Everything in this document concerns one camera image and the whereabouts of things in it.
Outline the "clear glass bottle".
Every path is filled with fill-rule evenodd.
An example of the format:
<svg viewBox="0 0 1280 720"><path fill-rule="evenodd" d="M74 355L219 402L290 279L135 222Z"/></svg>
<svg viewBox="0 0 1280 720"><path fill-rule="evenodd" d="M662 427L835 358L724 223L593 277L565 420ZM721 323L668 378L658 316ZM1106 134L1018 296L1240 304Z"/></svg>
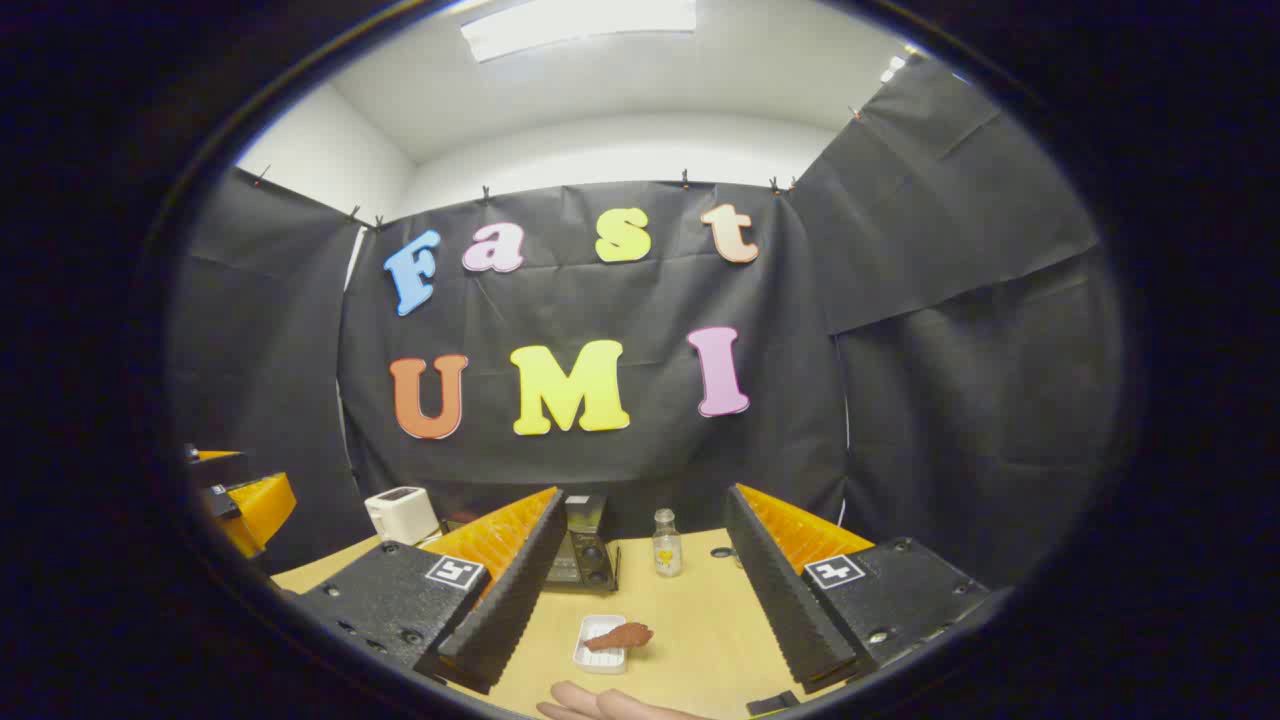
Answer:
<svg viewBox="0 0 1280 720"><path fill-rule="evenodd" d="M655 530L652 538L655 573L659 577L678 577L684 570L681 536L675 524L672 509L658 509L654 514Z"/></svg>

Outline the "black backdrop cloth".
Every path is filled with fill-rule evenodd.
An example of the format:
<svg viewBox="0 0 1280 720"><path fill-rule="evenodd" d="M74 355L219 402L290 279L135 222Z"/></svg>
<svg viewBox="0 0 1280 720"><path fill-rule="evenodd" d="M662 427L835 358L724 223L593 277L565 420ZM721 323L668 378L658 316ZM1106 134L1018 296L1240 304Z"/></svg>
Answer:
<svg viewBox="0 0 1280 720"><path fill-rule="evenodd" d="M394 222L220 183L177 266L177 446L284 471L280 571L424 488L461 521L547 486L605 529L721 524L742 483L988 585L1107 475L1124 338L1100 232L972 83L914 61L788 193L561 186Z"/></svg>

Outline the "white plastic tray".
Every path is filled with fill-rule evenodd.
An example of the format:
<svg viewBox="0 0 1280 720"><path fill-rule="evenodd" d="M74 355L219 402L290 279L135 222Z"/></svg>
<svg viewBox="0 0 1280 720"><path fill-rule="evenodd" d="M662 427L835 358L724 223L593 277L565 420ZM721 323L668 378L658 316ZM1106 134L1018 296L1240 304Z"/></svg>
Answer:
<svg viewBox="0 0 1280 720"><path fill-rule="evenodd" d="M588 641L608 634L625 623L626 618L621 615L593 614L585 616L580 623L579 637L571 653L572 662L585 673L625 673L628 652L626 648L594 651L586 647Z"/></svg>

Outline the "large ceiling light panel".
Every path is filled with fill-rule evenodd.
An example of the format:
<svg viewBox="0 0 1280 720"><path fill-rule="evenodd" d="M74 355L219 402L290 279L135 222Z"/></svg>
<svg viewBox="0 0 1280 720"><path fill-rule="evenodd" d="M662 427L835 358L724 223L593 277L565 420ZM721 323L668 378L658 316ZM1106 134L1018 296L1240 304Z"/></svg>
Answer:
<svg viewBox="0 0 1280 720"><path fill-rule="evenodd" d="M603 35L691 33L698 0L529 0L461 26L475 61Z"/></svg>

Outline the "white toaster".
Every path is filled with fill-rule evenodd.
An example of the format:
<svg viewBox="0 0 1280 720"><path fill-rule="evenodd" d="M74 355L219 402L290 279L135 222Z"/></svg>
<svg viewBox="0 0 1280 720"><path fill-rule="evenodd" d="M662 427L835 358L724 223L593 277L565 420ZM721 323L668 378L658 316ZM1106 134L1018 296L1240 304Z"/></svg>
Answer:
<svg viewBox="0 0 1280 720"><path fill-rule="evenodd" d="M366 498L364 505L383 541L420 544L440 530L429 493L422 487L397 487Z"/></svg>

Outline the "red raw meat slice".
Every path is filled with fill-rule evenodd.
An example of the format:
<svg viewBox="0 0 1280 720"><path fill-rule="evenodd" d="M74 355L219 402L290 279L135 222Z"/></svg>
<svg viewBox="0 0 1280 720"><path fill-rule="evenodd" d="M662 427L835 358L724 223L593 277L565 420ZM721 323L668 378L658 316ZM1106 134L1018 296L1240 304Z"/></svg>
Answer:
<svg viewBox="0 0 1280 720"><path fill-rule="evenodd" d="M654 630L643 623L623 623L605 633L586 638L582 647L593 653L632 650L648 644L653 635Z"/></svg>

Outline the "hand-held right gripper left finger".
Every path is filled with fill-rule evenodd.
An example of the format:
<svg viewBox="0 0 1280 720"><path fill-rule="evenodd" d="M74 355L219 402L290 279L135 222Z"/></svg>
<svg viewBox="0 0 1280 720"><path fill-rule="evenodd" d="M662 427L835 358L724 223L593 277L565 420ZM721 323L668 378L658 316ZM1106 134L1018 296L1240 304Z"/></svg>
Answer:
<svg viewBox="0 0 1280 720"><path fill-rule="evenodd" d="M384 539L294 597L372 659L488 693L506 670L567 532L549 487L426 548Z"/></svg>

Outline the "black electric oven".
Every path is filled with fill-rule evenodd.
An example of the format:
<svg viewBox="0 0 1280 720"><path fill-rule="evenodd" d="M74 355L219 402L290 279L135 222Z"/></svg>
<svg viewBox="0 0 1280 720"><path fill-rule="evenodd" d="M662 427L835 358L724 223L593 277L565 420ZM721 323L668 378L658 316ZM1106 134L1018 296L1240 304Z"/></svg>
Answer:
<svg viewBox="0 0 1280 720"><path fill-rule="evenodd" d="M607 497L572 495L564 501L567 527L548 571L549 591L609 594L620 588L620 550L602 536Z"/></svg>

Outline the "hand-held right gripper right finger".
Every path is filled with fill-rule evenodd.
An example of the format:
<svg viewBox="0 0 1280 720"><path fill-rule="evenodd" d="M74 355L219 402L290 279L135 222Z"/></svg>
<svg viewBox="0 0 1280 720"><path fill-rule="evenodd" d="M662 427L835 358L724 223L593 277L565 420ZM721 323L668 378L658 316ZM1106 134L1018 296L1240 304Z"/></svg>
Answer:
<svg viewBox="0 0 1280 720"><path fill-rule="evenodd" d="M897 664L991 596L916 539L876 544L745 484L728 491L724 528L783 660L806 692Z"/></svg>

